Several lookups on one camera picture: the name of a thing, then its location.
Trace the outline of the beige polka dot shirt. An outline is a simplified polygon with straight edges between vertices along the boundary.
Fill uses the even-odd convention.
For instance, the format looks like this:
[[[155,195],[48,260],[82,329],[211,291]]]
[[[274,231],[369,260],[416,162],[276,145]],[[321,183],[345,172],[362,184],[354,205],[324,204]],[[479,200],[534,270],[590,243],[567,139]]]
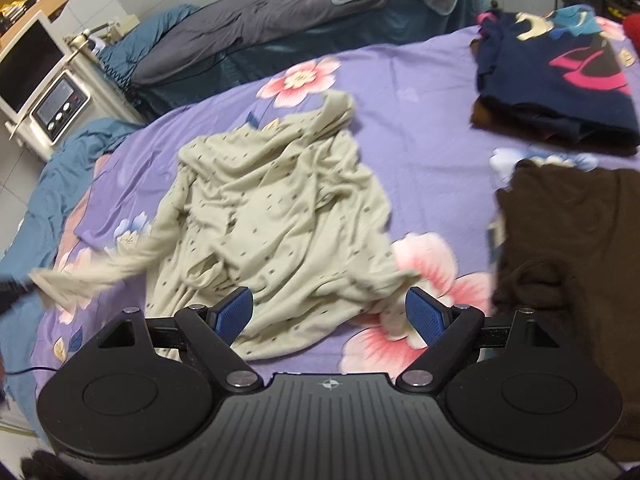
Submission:
[[[254,310],[233,345],[243,358],[312,346],[419,278],[395,261],[390,202],[349,129],[355,110],[350,94],[330,90],[319,108],[274,128],[194,139],[135,240],[82,268],[38,269],[30,278],[44,300],[72,312],[144,275],[153,318],[216,304],[244,286]]]

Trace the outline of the blue crumpled cloth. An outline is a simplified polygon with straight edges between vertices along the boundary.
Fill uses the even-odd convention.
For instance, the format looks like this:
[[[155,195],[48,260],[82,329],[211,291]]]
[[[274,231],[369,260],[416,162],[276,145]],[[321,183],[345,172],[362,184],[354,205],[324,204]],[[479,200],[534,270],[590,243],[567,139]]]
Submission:
[[[35,268],[50,268],[68,216],[93,179],[98,159],[115,151],[139,128],[115,119],[98,119],[69,136],[41,171],[22,225],[1,259],[1,278],[22,282]],[[1,357],[4,368],[30,367],[41,312],[20,301],[1,317]]]

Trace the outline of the dark brown garment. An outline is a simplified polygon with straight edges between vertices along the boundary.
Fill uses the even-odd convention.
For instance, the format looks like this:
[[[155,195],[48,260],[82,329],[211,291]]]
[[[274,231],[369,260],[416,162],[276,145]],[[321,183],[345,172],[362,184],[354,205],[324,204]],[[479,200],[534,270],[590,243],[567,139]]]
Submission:
[[[549,315],[616,383],[608,452],[639,458],[639,174],[519,162],[496,193],[506,239],[494,305]]]

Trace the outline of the purple floral bed sheet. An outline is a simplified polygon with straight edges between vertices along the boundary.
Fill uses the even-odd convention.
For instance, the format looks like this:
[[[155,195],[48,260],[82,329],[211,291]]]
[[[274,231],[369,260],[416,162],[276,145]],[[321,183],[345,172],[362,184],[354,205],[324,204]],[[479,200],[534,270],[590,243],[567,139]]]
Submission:
[[[516,165],[530,160],[538,166],[639,173],[639,162],[616,162],[610,153],[555,143],[547,153],[534,154],[527,136],[508,138],[473,127],[477,65],[471,44],[479,29],[303,62],[278,78],[165,115],[111,154],[89,188],[76,243],[56,268],[44,270],[79,269],[135,240],[175,181],[179,151],[194,139],[242,126],[274,128],[285,116],[316,110],[324,94],[336,90],[354,98],[349,129],[361,162],[390,202],[387,235],[395,261],[418,274],[410,287],[423,288],[449,307],[467,304],[489,316],[501,312],[494,292],[506,232],[496,193],[509,186]],[[306,356],[314,370],[397,377],[427,348],[406,317],[408,289],[286,356]],[[38,384],[125,308],[137,307],[152,318],[145,312],[144,275],[127,278],[72,312],[49,304],[39,290],[37,296],[47,307],[32,352]],[[234,351],[256,363],[285,357],[249,360]]]

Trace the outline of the white appliance with display panel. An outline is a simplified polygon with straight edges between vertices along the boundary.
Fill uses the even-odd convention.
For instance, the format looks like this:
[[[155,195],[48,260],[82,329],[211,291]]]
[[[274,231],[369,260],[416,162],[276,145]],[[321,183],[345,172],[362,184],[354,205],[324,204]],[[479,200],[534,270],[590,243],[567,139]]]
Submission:
[[[1,116],[9,137],[43,160],[100,118],[142,125],[143,117],[108,79],[80,34],[70,44],[39,11],[1,49]]]

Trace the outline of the navy cartoon print folded garment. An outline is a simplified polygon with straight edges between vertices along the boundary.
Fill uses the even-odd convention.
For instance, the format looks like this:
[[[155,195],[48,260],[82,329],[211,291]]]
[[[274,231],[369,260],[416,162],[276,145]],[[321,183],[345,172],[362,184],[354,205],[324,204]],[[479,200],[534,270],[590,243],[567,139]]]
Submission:
[[[591,6],[547,15],[491,10],[477,24],[474,126],[567,148],[637,151],[631,86]]]

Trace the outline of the grey blanket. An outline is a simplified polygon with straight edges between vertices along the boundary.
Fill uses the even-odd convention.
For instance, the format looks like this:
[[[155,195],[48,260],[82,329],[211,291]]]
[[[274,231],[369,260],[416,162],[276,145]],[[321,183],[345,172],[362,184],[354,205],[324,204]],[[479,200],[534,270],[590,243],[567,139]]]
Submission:
[[[390,0],[219,0],[179,18],[132,72],[137,86],[177,75],[224,50],[253,47],[339,18],[378,10]],[[448,15],[458,0],[418,0]]]

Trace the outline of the red cloth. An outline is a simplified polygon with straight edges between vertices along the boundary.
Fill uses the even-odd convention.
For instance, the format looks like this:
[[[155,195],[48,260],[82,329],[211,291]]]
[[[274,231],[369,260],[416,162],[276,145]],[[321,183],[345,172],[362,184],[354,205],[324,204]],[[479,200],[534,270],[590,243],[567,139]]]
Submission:
[[[623,30],[634,46],[634,50],[640,54],[640,14],[634,13],[626,16],[623,19]]]

